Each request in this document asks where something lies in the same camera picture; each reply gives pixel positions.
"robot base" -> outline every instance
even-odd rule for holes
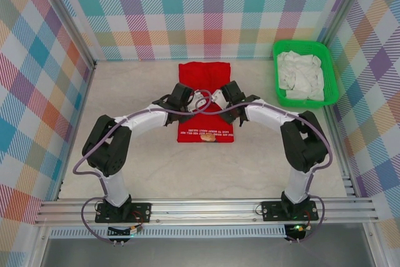
[[[315,201],[312,200],[307,200],[301,210],[291,217],[288,217],[283,209],[282,201],[263,201],[261,209],[264,221],[317,221],[319,219]]]
[[[285,240],[292,241],[292,240],[302,240],[306,237],[307,231],[305,230],[306,224],[285,224],[285,232],[286,232],[286,238]]]
[[[107,201],[96,208],[95,223],[149,223],[151,203],[132,203],[129,197],[119,208]]]

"metal frame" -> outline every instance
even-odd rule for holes
[[[335,17],[329,26],[328,30],[326,31],[326,34],[322,38],[321,42],[326,45],[326,47],[329,47],[332,42],[334,37],[339,31],[339,28],[341,27],[341,24],[343,23],[344,19],[348,15],[351,7],[353,6],[355,0],[344,0],[339,9],[337,10]]]
[[[227,226],[297,224],[298,221],[264,222],[256,213],[262,201],[280,199],[134,199],[135,203],[152,203],[150,222],[146,226]],[[60,199],[42,204],[35,226],[81,226],[81,208],[85,199]],[[325,198],[325,223],[373,223],[378,221],[370,198]],[[317,202],[317,209],[322,206]],[[94,222],[94,203],[84,212],[88,224]],[[104,224],[104,226],[130,226],[131,223]]]
[[[71,39],[74,41],[79,52],[85,59],[86,64],[90,66],[91,69],[93,69],[96,60],[93,58],[88,46],[86,45],[86,42],[84,41],[81,33],[76,27],[74,20],[72,19],[67,7],[64,4],[64,1],[50,0],[50,3],[55,12],[57,13],[58,18],[60,18],[61,23],[67,29],[69,35],[71,36]]]
[[[99,236],[107,236],[105,226],[93,226]],[[242,225],[242,226],[144,226],[142,231],[134,234],[141,238],[285,238],[283,224]],[[56,226],[51,229],[51,239],[96,239],[84,226]]]
[[[93,79],[94,79],[94,73],[96,72],[96,65],[97,64],[94,64],[94,67],[91,70],[90,75],[89,75],[89,80],[87,81],[88,84],[87,84],[87,87],[86,87],[85,95],[83,96],[81,109],[79,110],[79,115],[77,117],[78,119],[76,121],[76,128],[79,128],[79,125],[81,124],[83,110],[84,110],[84,107],[86,105],[86,102],[88,101],[89,91],[90,91],[90,88],[92,86],[92,82],[93,82]],[[78,133],[77,130],[75,130],[73,132],[73,134],[72,134],[73,136],[72,136],[72,139],[71,139],[71,146],[69,147],[67,157],[66,157],[66,159],[64,161],[64,164],[63,164],[63,168],[61,168],[61,173],[58,176],[58,179],[57,179],[57,182],[56,182],[56,188],[54,189],[54,192],[53,192],[53,194],[51,196],[51,199],[53,199],[53,200],[57,200],[58,199],[58,194],[60,193],[61,185],[63,183],[62,181],[63,181],[63,179],[65,177],[66,172],[67,172],[67,167],[68,167],[68,164],[69,164],[69,160],[70,160],[71,154],[73,152],[73,145],[75,144],[77,133]]]
[[[69,31],[72,40],[77,44],[79,51],[84,55],[88,65],[94,68],[94,59],[91,55],[86,43],[79,33],[72,17],[69,15],[63,0],[50,0],[52,6],[59,15],[62,23]],[[348,11],[355,0],[344,0],[338,9],[335,18],[329,27],[323,43],[330,45],[340,28],[341,23],[347,16]],[[87,93],[85,95],[82,106],[84,107],[89,92],[91,80],[94,72],[89,80]],[[389,266],[384,255],[384,248],[381,244],[379,228],[376,228],[378,215],[374,209],[373,202],[370,198],[355,198],[360,195],[354,175],[348,165],[346,152],[339,143],[340,134],[337,131],[337,124],[334,119],[332,108],[324,110],[325,117],[328,121],[329,130],[335,147],[338,160],[342,165],[342,173],[344,183],[350,182],[351,185],[346,186],[348,194],[347,198],[325,198],[326,218],[324,223],[362,223],[366,232],[366,237],[372,251],[373,258],[377,266]],[[163,228],[172,226],[178,228],[180,226],[215,226],[228,227],[232,225],[246,227],[255,226],[262,228],[265,226],[276,226],[280,224],[291,224],[296,222],[264,222],[262,217],[256,214],[255,209],[261,201],[279,201],[279,199],[135,199],[135,202],[151,202],[152,216],[151,221],[146,227]],[[33,251],[27,266],[40,266],[46,249],[47,241],[51,238],[52,228],[57,226],[67,226],[74,228],[81,227],[82,221],[80,216],[81,207],[85,200],[83,199],[60,199],[59,201],[44,202],[36,220],[32,240]],[[321,210],[321,204],[317,202],[318,210]],[[105,224],[98,225],[94,223],[95,215],[94,206],[90,204],[86,208],[85,217],[89,225],[94,228],[105,228],[106,226],[129,226],[130,224]]]
[[[96,38],[96,35],[94,34],[94,31],[92,27],[89,24],[89,21],[83,11],[83,8],[81,7],[80,3],[78,0],[69,0],[71,3],[72,8],[74,9],[77,20],[79,20],[84,32],[87,34],[88,39],[92,43],[92,52],[93,55],[96,56],[98,60],[106,60],[106,57],[103,53],[102,48],[100,47],[99,41]]]

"black mounting plate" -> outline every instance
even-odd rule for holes
[[[130,236],[131,235],[131,229],[118,229],[118,228],[108,228],[107,230],[107,236]],[[117,241],[117,242],[128,242],[130,238],[109,238],[110,241]]]
[[[149,223],[151,215],[151,203],[131,203],[130,212],[136,213],[136,217],[130,213],[125,219],[122,219],[121,213],[108,209],[106,203],[99,203],[96,209],[95,223]]]
[[[304,211],[310,214],[311,221],[317,221],[319,219],[315,201],[312,200],[308,201],[303,210],[299,212],[296,217],[291,219],[286,216],[286,213],[282,209],[281,201],[263,201],[261,203],[263,221],[308,221],[308,215]]]
[[[302,226],[303,229],[305,229],[307,226],[306,224],[297,224],[297,225]],[[306,230],[299,231],[298,229],[296,229],[296,225],[294,224],[285,224],[285,233],[287,236],[285,240],[292,241],[293,239],[295,240],[304,239],[306,237],[307,231]]]

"white table surface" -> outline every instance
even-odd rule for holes
[[[231,80],[246,94],[278,106],[272,61],[224,60]],[[182,61],[100,62],[94,75],[60,198],[102,196],[94,176],[72,173],[97,118],[124,116],[168,94],[178,82]],[[305,111],[291,108],[292,111]],[[330,139],[322,109],[312,109]],[[177,124],[157,128],[131,141],[123,167],[133,198],[278,198],[289,178],[280,134],[260,124],[234,124],[233,143],[178,143]],[[80,170],[91,170],[85,162]],[[316,173],[311,194],[345,197],[336,158]]]

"cable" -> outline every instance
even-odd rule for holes
[[[263,214],[260,214],[260,213],[257,212],[257,209],[258,209],[259,206],[261,206],[261,203],[258,206],[256,206],[256,209],[254,210],[254,212],[256,212],[257,215],[262,216]]]
[[[240,106],[262,106],[262,107],[265,107],[265,108],[272,109],[273,111],[276,111],[276,112],[278,112],[278,113],[280,113],[280,114],[283,114],[283,115],[285,115],[285,116],[287,116],[287,117],[289,117],[289,118],[293,118],[293,119],[299,120],[300,122],[304,123],[304,124],[307,125],[309,128],[311,128],[311,129],[315,132],[315,134],[321,139],[321,141],[324,143],[324,145],[325,145],[325,147],[326,147],[326,149],[327,149],[327,151],[328,151],[328,154],[329,154],[329,160],[328,160],[328,162],[327,162],[325,165],[316,166],[316,167],[314,167],[314,168],[312,169],[312,173],[311,173],[311,175],[310,175],[310,177],[309,177],[309,179],[308,179],[307,185],[306,185],[306,193],[308,193],[308,191],[309,191],[309,187],[310,187],[310,185],[311,185],[311,181],[312,181],[312,179],[313,179],[313,177],[314,177],[314,172],[317,171],[317,170],[320,170],[320,169],[325,169],[325,168],[327,168],[327,167],[329,167],[329,166],[331,165],[331,163],[332,163],[332,161],[333,161],[333,153],[332,153],[332,149],[331,149],[331,147],[330,147],[330,145],[329,145],[329,142],[327,141],[327,139],[324,137],[324,135],[323,135],[315,126],[313,126],[310,122],[308,122],[307,120],[303,119],[302,117],[299,117],[299,116],[297,116],[297,115],[288,113],[288,112],[286,112],[285,110],[279,109],[279,108],[277,108],[277,107],[275,107],[275,106],[272,106],[272,105],[270,105],[270,104],[268,104],[268,103],[253,103],[253,102],[245,102],[245,103],[235,104],[234,106],[230,106],[230,107],[228,107],[228,108],[226,108],[226,109],[222,109],[222,110],[216,111],[216,112],[205,112],[205,110],[206,110],[206,109],[211,105],[211,103],[212,103],[212,94],[211,94],[211,92],[209,92],[208,90],[204,90],[204,89],[201,89],[201,90],[198,90],[198,91],[201,92],[201,93],[206,93],[207,96],[205,96],[205,97],[203,97],[203,98],[201,98],[201,99],[199,99],[199,100],[196,101],[196,103],[195,103],[195,108],[196,108],[196,110],[193,111],[193,112],[180,112],[180,111],[173,111],[173,110],[164,109],[164,108],[151,108],[151,109],[144,109],[144,110],[142,110],[142,111],[138,111],[138,112],[135,112],[135,113],[132,113],[132,114],[126,116],[124,119],[122,119],[122,120],[121,120],[120,122],[118,122],[116,125],[114,125],[114,126],[107,132],[107,134],[104,135],[103,139],[101,139],[90,151],[88,151],[88,152],[76,163],[76,165],[73,167],[72,171],[73,171],[73,173],[76,174],[76,175],[91,174],[91,175],[97,176],[97,178],[99,178],[99,180],[100,180],[100,184],[101,184],[102,190],[104,191],[104,196],[103,196],[102,198],[101,198],[101,197],[90,198],[89,200],[87,200],[87,201],[84,203],[84,205],[82,206],[82,210],[81,210],[81,218],[82,218],[83,224],[85,225],[85,227],[87,228],[87,230],[89,230],[89,232],[90,232],[91,234],[93,234],[95,237],[97,237],[98,239],[100,239],[100,240],[102,240],[102,241],[106,241],[106,242],[108,242],[108,243],[111,243],[108,239],[105,239],[105,238],[100,237],[99,235],[97,235],[97,234],[89,227],[89,225],[87,224],[86,220],[84,219],[83,211],[84,211],[84,208],[86,207],[86,205],[87,205],[90,201],[93,201],[93,200],[96,200],[96,199],[97,199],[97,200],[100,200],[100,201],[105,200],[105,199],[107,198],[107,196],[108,196],[108,191],[107,191],[106,184],[105,184],[104,180],[102,179],[102,177],[101,177],[101,175],[100,175],[99,173],[94,172],[94,171],[78,171],[78,167],[79,167],[85,160],[87,160],[88,157],[90,157],[90,155],[92,155],[92,154],[93,154],[93,153],[94,153],[94,152],[95,152],[95,151],[96,151],[96,150],[97,150],[97,149],[98,149],[112,134],[113,134],[113,132],[115,132],[115,130],[117,130],[118,127],[120,127],[123,123],[125,123],[126,121],[129,121],[129,120],[132,119],[133,117],[139,116],[139,115],[141,115],[141,114],[145,114],[145,113],[148,113],[148,112],[165,112],[165,113],[172,113],[172,114],[178,114],[178,115],[183,115],[183,116],[190,116],[190,115],[195,115],[195,114],[217,115],[217,114],[221,114],[221,113],[228,112],[228,111],[230,111],[230,110],[232,110],[232,109],[235,109],[235,108],[238,108],[238,107],[240,107]],[[198,105],[199,105],[200,101],[202,101],[202,100],[206,100],[206,104],[203,106],[203,108],[199,109]],[[321,199],[320,197],[318,197],[318,196],[313,196],[313,197],[314,197],[314,198],[320,199],[320,201],[321,201],[321,203],[322,203],[322,216],[324,216],[324,210],[325,210],[324,208],[325,208],[325,207],[324,207],[324,204],[323,204],[322,199]],[[322,223],[322,220],[323,220],[323,218],[321,218],[320,223],[317,225],[317,228],[316,228],[308,237],[312,236],[313,233],[319,228],[319,226],[320,226],[321,223]]]
[[[142,214],[141,214],[140,212],[138,212],[138,211],[133,211],[133,212],[132,212],[132,215],[135,217],[135,219],[136,219],[136,221],[137,221],[137,225],[136,225],[135,227],[136,227],[136,228],[142,227],[142,225],[143,225],[143,217],[142,217]]]
[[[324,221],[324,218],[325,218],[325,203],[324,203],[323,199],[322,199],[321,197],[315,196],[315,195],[309,195],[309,196],[310,196],[310,198],[316,198],[316,199],[318,199],[318,200],[321,202],[321,205],[322,205],[322,214],[321,214],[321,217],[320,217],[320,219],[319,219],[319,223],[317,224],[317,226],[315,227],[315,229],[314,229],[308,236],[306,236],[304,239],[302,239],[302,240],[296,240],[296,239],[293,239],[292,237],[287,237],[287,238],[290,239],[291,241],[295,241],[295,242],[297,242],[297,243],[300,243],[300,241],[301,241],[301,243],[304,243],[305,241],[307,241],[307,240],[309,240],[311,237],[313,237],[313,236],[317,233],[317,231],[319,231],[319,229],[321,228],[321,225],[322,225],[322,223],[323,223],[323,221]]]
[[[98,205],[99,205],[99,203],[102,203],[102,201],[97,201],[95,204],[94,204],[94,210],[97,212],[97,213],[100,213],[99,212],[99,210],[98,210]]]
[[[310,222],[311,222],[311,216],[310,216],[310,213],[309,213],[308,211],[304,211],[304,212],[307,214],[307,217],[308,217],[307,226],[309,226],[309,225],[310,225]]]

